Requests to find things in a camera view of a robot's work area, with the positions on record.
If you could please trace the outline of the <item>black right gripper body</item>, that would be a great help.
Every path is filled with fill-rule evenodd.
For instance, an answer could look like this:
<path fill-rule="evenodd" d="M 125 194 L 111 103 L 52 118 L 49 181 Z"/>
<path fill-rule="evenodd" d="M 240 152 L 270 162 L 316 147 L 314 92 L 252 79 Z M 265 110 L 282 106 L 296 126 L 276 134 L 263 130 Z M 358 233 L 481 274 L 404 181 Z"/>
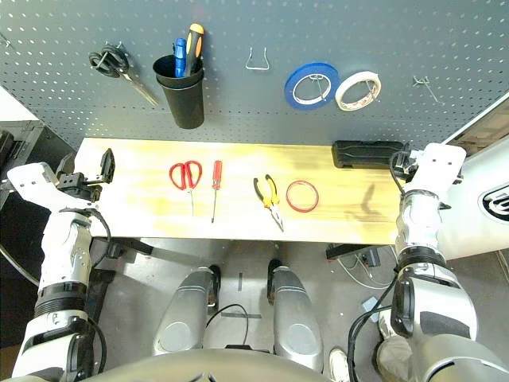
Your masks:
<path fill-rule="evenodd" d="M 417 172 L 417 151 L 397 151 L 390 156 L 390 174 L 395 181 L 412 181 Z"/>

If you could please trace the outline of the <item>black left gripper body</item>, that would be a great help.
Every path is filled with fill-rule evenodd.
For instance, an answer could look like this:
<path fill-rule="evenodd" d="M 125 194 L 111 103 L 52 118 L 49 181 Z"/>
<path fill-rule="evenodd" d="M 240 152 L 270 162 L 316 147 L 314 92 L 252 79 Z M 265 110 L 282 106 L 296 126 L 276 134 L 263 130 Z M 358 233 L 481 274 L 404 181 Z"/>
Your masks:
<path fill-rule="evenodd" d="M 88 179 L 82 173 L 58 173 L 59 181 L 56 186 L 61 192 L 74 198 L 96 202 L 100 199 L 103 190 L 103 176 L 98 175 Z"/>

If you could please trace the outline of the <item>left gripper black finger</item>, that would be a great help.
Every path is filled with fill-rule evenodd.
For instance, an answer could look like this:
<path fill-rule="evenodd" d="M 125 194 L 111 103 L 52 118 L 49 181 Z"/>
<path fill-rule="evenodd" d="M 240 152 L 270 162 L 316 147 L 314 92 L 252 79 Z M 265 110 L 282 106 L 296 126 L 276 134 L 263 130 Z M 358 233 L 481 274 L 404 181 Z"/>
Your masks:
<path fill-rule="evenodd" d="M 115 174 L 115 156 L 111 148 L 108 148 L 101 159 L 101 173 L 99 175 L 100 183 L 110 184 Z"/>
<path fill-rule="evenodd" d="M 67 154 L 61 160 L 56 168 L 56 176 L 72 175 L 75 169 L 75 154 Z"/>

